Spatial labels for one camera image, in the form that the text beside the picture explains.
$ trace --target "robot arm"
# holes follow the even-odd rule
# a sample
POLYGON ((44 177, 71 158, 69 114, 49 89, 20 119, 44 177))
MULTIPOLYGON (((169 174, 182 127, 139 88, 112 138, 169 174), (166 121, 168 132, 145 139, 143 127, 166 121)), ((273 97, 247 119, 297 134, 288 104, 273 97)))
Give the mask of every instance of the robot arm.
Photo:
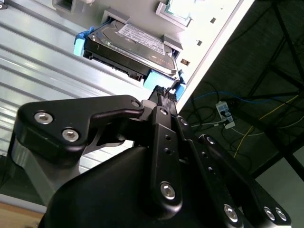
POLYGON ((194 135, 175 102, 157 86, 141 103, 121 95, 22 106, 9 157, 47 205, 39 227, 291 227, 215 139, 194 135), (83 154, 125 140, 134 147, 80 175, 83 154))

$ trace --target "power strip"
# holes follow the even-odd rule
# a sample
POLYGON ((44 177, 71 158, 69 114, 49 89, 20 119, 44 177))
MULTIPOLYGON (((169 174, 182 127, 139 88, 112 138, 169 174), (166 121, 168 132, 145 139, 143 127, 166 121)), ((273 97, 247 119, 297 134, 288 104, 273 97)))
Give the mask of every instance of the power strip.
POLYGON ((233 121, 231 113, 229 112, 228 104, 226 101, 218 102, 215 107, 217 108, 218 114, 222 121, 226 122, 226 120, 228 120, 228 123, 224 123, 226 129, 234 127, 236 125, 233 121))

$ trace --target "white label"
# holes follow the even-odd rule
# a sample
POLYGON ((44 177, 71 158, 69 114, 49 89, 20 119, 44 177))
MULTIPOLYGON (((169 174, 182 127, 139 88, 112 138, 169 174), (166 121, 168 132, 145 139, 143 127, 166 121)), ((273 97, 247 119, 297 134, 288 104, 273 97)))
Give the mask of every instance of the white label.
POLYGON ((165 47, 160 39, 157 39, 149 34, 133 27, 132 25, 125 25, 119 30, 119 33, 142 44, 148 48, 151 48, 158 53, 165 55, 165 47))

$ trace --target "hard drive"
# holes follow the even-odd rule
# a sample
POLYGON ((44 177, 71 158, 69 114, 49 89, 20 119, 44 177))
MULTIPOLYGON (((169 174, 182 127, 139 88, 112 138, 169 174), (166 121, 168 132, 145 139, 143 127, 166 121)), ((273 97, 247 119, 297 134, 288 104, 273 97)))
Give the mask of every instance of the hard drive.
POLYGON ((179 81, 172 49, 130 24, 112 21, 88 36, 84 57, 101 61, 140 81, 151 70, 179 81))

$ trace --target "silver screw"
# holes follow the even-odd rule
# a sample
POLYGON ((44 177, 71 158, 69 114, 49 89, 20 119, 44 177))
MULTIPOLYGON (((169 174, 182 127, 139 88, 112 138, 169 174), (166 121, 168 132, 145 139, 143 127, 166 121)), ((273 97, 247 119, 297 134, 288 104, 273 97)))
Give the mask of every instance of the silver screw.
POLYGON ((75 142, 79 138, 79 134, 73 129, 65 129, 62 132, 62 136, 69 142, 75 142))
POLYGON ((36 113, 34 118, 40 124, 49 124, 53 122, 53 117, 48 113, 36 113))
POLYGON ((283 221, 287 221, 285 214, 280 210, 280 208, 275 208, 275 210, 283 221))
POLYGON ((183 125, 188 125, 187 122, 184 119, 180 119, 180 121, 182 122, 183 125))
POLYGON ((224 204, 224 212, 232 222, 238 221, 238 215, 230 205, 224 204))
POLYGON ((161 108, 161 113, 164 115, 168 115, 168 112, 166 110, 164 110, 163 108, 161 108))
POLYGON ((275 216, 273 215, 273 213, 271 212, 271 210, 268 207, 264 207, 264 211, 271 220, 274 221, 276 219, 275 216))
POLYGON ((175 198, 175 191, 170 184, 161 184, 161 193, 168 200, 172 200, 175 198))
POLYGON ((133 106, 135 106, 135 107, 139 107, 139 106, 141 106, 137 101, 135 101, 135 100, 132 100, 131 101, 131 104, 133 105, 133 106))
POLYGON ((215 144, 215 142, 210 137, 207 137, 207 141, 211 144, 215 144))

